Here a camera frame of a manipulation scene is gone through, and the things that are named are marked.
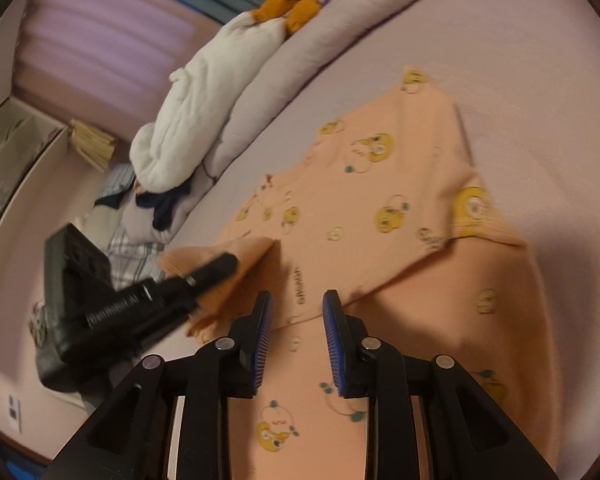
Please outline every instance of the bed sheet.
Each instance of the bed sheet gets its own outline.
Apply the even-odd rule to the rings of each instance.
[[[600,452],[600,19],[586,0],[420,0],[350,48],[226,171],[171,246],[211,244],[315,129],[420,67],[457,103],[497,207],[531,243],[565,388],[558,474]],[[178,333],[157,351],[195,350]]]

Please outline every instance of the white shelf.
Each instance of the white shelf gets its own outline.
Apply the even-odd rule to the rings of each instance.
[[[45,139],[60,131],[41,151]],[[0,283],[37,195],[68,151],[68,129],[23,102],[0,107]]]

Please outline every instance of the peach colored pajamas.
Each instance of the peach colored pajamas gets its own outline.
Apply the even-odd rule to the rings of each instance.
[[[560,393],[536,268],[472,168],[452,102],[426,76],[407,71],[320,128],[219,242],[241,261],[245,243],[264,256],[202,300],[192,332],[225,333],[258,290],[272,293],[275,312],[258,395],[230,403],[234,478],[364,478],[366,400],[341,399],[331,383],[321,319],[330,288],[403,353],[456,357],[555,463]],[[162,266],[188,272],[199,252],[167,252]]]

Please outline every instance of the plaid fabric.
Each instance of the plaid fabric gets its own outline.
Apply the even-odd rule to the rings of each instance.
[[[104,181],[104,186],[100,191],[96,202],[107,196],[114,196],[126,193],[134,183],[136,174],[131,164],[116,164],[112,167]]]
[[[164,244],[151,242],[132,244],[122,224],[116,229],[104,253],[111,262],[111,283],[116,290],[140,282],[146,278],[160,281],[164,272],[158,267],[158,256]]]

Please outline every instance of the ridged blue pad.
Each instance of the ridged blue pad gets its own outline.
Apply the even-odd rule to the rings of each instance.
[[[256,340],[256,349],[252,354],[251,369],[254,374],[254,388],[258,389],[262,384],[264,376],[264,363],[267,358],[267,349],[269,349],[269,335],[271,332],[271,324],[273,322],[273,308],[271,306],[271,298],[268,298],[264,306],[262,321],[258,327],[258,338]]]
[[[338,389],[338,393],[341,396],[344,396],[347,389],[347,382],[344,376],[344,351],[342,349],[340,334],[336,325],[336,318],[331,308],[331,301],[329,301],[327,295],[322,299],[322,319],[324,321],[324,331],[327,335],[327,346],[329,348],[333,383]]]

